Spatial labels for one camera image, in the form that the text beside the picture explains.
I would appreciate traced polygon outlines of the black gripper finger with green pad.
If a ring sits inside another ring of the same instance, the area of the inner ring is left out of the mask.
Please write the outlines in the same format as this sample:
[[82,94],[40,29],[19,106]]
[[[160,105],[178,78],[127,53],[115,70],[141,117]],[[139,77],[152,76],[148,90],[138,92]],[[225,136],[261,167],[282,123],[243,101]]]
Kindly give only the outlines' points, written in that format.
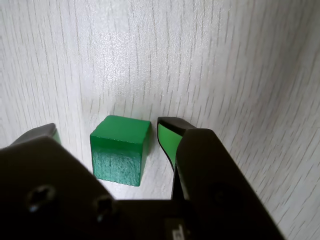
[[33,128],[0,151],[3,240],[119,240],[113,198],[58,140]]
[[199,240],[281,240],[283,235],[213,130],[179,117],[157,119],[173,170],[171,198],[188,201]]

